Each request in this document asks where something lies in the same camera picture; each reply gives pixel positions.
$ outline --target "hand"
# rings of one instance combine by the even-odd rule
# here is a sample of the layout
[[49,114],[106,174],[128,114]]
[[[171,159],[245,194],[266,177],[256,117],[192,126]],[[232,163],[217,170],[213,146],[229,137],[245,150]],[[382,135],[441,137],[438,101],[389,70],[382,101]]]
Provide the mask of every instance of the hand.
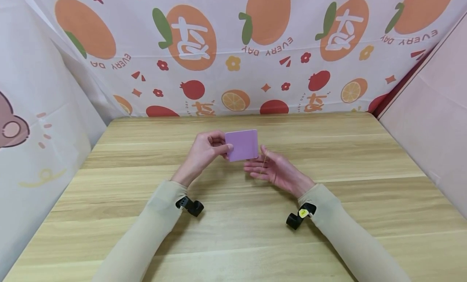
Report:
[[178,168],[171,181],[188,187],[195,178],[219,155],[228,159],[232,144],[225,144],[223,131],[211,131],[196,135],[185,162]]
[[[268,150],[264,145],[261,145],[261,152],[260,157],[250,159],[243,165],[243,170],[249,172],[251,177],[270,181],[277,187],[291,193],[297,199],[315,185],[311,178],[302,174],[279,153]],[[266,155],[267,158],[264,167],[262,167]]]

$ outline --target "pink wall panel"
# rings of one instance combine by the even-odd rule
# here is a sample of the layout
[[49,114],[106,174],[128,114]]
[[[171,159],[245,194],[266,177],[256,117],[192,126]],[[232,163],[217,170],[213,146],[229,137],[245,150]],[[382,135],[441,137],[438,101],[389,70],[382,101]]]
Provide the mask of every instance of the pink wall panel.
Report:
[[380,121],[467,218],[467,18],[439,43]]

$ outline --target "table surface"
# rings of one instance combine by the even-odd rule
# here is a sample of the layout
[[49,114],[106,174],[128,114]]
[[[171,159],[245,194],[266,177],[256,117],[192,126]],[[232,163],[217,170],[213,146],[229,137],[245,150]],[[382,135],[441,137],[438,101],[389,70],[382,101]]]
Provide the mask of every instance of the table surface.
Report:
[[[108,127],[13,266],[6,282],[89,281],[199,131],[258,129],[260,143],[325,183],[412,281],[465,281],[467,222],[374,117],[316,115],[123,118]],[[144,281],[353,281],[291,196],[216,159]]]

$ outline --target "purple card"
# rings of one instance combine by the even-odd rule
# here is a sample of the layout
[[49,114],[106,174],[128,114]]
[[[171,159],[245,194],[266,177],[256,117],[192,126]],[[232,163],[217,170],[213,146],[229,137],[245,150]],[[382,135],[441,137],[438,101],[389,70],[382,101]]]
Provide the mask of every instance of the purple card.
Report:
[[233,144],[233,150],[227,153],[229,161],[258,157],[258,131],[255,129],[225,133],[225,143]]

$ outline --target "beige sleeve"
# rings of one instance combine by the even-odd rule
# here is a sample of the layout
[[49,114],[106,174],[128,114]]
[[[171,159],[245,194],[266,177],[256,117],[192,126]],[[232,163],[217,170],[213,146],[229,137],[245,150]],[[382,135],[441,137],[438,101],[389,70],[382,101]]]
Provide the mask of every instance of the beige sleeve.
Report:
[[316,184],[298,199],[316,206],[311,218],[328,238],[359,282],[411,281],[382,245],[344,210],[340,200],[323,184]]
[[182,210],[175,203],[186,196],[186,187],[164,181],[157,187],[132,227],[117,242],[102,262],[93,282],[138,282],[172,231]]

